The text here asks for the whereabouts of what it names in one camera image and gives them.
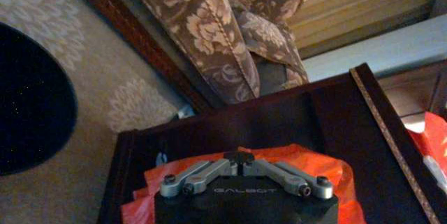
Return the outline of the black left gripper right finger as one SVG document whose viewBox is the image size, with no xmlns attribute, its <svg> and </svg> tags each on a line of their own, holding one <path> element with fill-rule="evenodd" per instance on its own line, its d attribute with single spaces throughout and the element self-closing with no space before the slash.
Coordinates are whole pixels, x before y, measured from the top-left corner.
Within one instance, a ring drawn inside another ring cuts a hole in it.
<svg viewBox="0 0 447 224">
<path fill-rule="evenodd" d="M 314 176 L 286 162 L 248 159 L 243 162 L 243 175 L 265 176 L 288 194 L 302 198 L 331 199 L 334 196 L 334 185 L 326 176 Z"/>
</svg>

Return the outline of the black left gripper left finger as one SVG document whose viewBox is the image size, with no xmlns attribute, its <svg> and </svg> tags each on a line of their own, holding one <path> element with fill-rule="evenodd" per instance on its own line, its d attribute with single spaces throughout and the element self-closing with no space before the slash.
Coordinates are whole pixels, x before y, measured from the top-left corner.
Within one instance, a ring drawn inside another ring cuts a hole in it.
<svg viewBox="0 0 447 224">
<path fill-rule="evenodd" d="M 236 176 L 237 163 L 229 159 L 199 161 L 179 174 L 168 174 L 160 183 L 160 195 L 173 198 L 179 194 L 201 194 L 207 185 L 220 176 Z"/>
</svg>

